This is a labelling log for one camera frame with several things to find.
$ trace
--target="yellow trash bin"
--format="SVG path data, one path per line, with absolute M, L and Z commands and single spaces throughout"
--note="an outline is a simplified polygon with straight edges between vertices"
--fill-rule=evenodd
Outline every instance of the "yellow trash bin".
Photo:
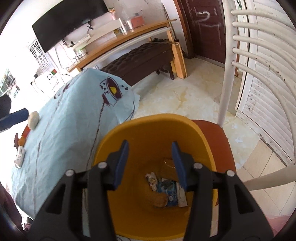
M 177 141 L 182 152 L 192 155 L 215 171 L 214 159 L 205 136 L 190 119 L 175 114 L 138 118 L 118 125 L 101 141 L 94 165 L 129 142 L 129 156 L 121 185 L 108 192 L 116 234 L 138 240 L 170 240 L 184 236 L 193 192 L 186 193 L 188 207 L 153 207 L 143 195 L 143 177 L 157 172 L 164 158 L 172 158 L 171 145 Z M 213 191 L 213 204 L 218 193 Z

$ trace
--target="plastic wrapper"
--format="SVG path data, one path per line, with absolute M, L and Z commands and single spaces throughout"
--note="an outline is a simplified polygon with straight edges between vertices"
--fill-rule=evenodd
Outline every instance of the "plastic wrapper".
M 17 156 L 16 156 L 16 159 L 15 159 L 15 167 L 16 168 L 21 168 L 22 167 L 22 163 L 24 161 L 25 153 L 26 153 L 25 149 L 22 146 L 19 146 L 18 150 L 17 150 Z
M 147 181 L 148 181 L 151 189 L 153 191 L 157 192 L 158 181 L 157 181 L 157 177 L 156 177 L 155 173 L 154 172 L 151 172 L 150 174 L 147 173 L 145 175 L 145 177 L 147 178 Z
M 187 207 L 187 200 L 184 189 L 181 185 L 177 182 L 177 198 L 178 198 L 178 206 L 179 207 Z
M 177 183 L 175 181 L 162 178 L 158 185 L 158 192 L 165 193 L 168 196 L 167 207 L 178 205 Z

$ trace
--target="black tv screen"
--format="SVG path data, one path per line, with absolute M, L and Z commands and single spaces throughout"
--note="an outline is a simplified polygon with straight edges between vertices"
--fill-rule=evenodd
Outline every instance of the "black tv screen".
M 44 52 L 76 28 L 108 12 L 103 0 L 63 0 L 33 25 Z

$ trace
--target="tufted leather bench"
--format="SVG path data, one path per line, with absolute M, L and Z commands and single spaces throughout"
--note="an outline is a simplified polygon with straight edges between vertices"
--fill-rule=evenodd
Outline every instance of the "tufted leather bench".
M 172 60 L 173 53 L 170 43 L 149 42 L 112 61 L 101 71 L 116 75 L 133 86 L 154 71 L 157 74 L 160 70 L 169 72 L 170 78 L 174 79 L 170 64 Z

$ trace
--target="marble floor tile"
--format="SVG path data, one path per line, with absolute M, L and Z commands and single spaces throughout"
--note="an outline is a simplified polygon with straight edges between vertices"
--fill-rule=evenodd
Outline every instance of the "marble floor tile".
M 279 216 L 280 210 L 264 189 L 250 191 L 265 215 Z
M 285 165 L 276 156 L 276 154 L 273 153 L 271 155 L 266 167 L 264 168 L 261 176 L 278 171 L 284 167 L 285 167 Z M 270 196 L 270 198 L 273 200 L 273 202 L 276 204 L 278 209 L 282 210 L 283 207 L 285 206 L 286 202 L 288 201 L 288 198 L 290 197 L 294 186 L 295 186 L 295 182 L 291 182 L 291 183 L 287 183 L 285 185 L 281 185 L 278 187 L 267 188 L 267 189 L 265 189 L 265 191 Z
M 246 182 L 248 180 L 253 179 L 252 175 L 244 167 L 241 167 L 237 170 L 237 176 L 240 178 L 242 182 Z
M 294 184 L 291 195 L 289 196 L 285 206 L 283 207 L 281 214 L 282 215 L 291 215 L 296 208 L 296 184 Z
M 152 73 L 132 87 L 139 94 L 140 105 L 134 118 L 160 113 L 174 113 L 189 119 L 217 122 L 224 69 L 206 61 L 186 59 L 188 77 L 171 80 L 165 73 Z M 259 136 L 243 121 L 227 113 L 223 126 L 237 169 L 247 161 Z
M 244 168 L 253 177 L 259 177 L 267 165 L 271 154 L 271 149 L 269 149 L 269 147 L 260 140 L 244 164 Z

